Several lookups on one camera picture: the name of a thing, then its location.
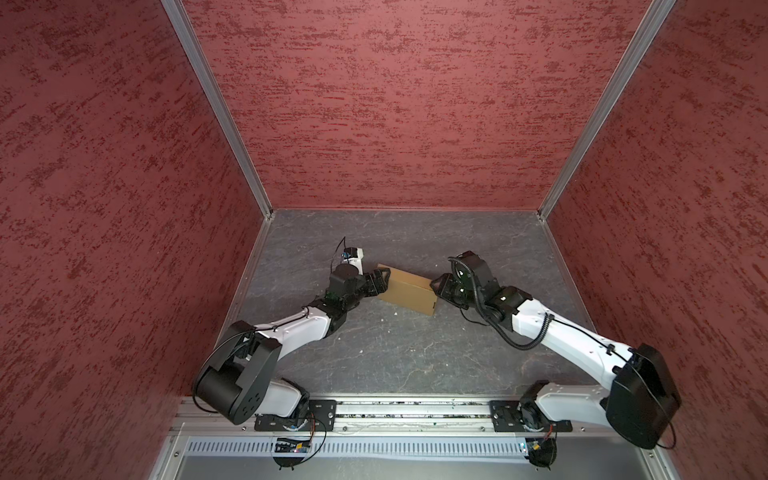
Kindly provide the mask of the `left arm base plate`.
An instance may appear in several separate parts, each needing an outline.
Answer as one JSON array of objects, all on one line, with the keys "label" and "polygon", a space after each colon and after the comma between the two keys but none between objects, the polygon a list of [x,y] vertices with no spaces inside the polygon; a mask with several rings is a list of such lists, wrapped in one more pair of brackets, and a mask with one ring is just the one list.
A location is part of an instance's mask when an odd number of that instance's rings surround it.
[{"label": "left arm base plate", "polygon": [[302,401],[289,417],[258,414],[254,430],[257,432],[331,432],[334,429],[338,402],[336,400],[309,399]]}]

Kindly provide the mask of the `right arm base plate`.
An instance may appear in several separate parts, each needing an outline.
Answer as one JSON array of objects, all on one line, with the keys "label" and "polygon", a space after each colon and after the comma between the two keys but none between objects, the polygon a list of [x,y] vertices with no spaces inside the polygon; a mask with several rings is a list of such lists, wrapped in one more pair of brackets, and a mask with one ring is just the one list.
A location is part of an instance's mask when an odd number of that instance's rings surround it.
[{"label": "right arm base plate", "polygon": [[573,431],[569,420],[549,420],[532,402],[492,400],[488,406],[497,433],[546,434]]}]

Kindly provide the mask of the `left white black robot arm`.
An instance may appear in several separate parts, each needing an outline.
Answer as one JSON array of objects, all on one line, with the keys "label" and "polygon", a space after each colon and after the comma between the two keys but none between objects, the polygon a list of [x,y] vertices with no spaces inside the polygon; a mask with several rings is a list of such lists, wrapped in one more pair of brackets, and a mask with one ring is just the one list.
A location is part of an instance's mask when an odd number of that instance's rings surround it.
[{"label": "left white black robot arm", "polygon": [[308,391],[275,377],[281,359],[335,333],[348,313],[388,290],[391,270],[363,273],[351,264],[331,272],[325,293],[299,313],[263,324],[236,321],[224,333],[192,385],[195,405],[234,425],[259,416],[283,419],[291,428],[309,421]]}]

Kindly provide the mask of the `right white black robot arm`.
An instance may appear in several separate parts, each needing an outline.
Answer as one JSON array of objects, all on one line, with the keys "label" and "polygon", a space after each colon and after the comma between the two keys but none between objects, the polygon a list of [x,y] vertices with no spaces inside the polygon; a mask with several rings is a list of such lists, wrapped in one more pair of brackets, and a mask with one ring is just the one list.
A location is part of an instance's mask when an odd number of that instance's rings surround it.
[{"label": "right white black robot arm", "polygon": [[543,432],[565,421],[611,428],[632,445],[660,445],[681,398],[669,368],[655,348],[630,347],[560,316],[530,294],[495,282],[480,283],[464,271],[431,281],[437,297],[474,310],[513,348],[543,346],[594,380],[594,385],[535,382],[521,396],[512,418],[523,429]]}]

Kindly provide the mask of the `brown cardboard box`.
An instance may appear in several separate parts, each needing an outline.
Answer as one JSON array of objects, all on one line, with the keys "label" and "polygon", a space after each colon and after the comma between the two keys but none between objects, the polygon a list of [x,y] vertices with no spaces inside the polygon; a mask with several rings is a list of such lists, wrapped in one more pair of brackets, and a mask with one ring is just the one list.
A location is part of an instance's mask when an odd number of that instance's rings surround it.
[{"label": "brown cardboard box", "polygon": [[387,265],[379,264],[378,267],[390,270],[387,290],[379,294],[378,299],[420,314],[434,315],[437,296],[428,278]]}]

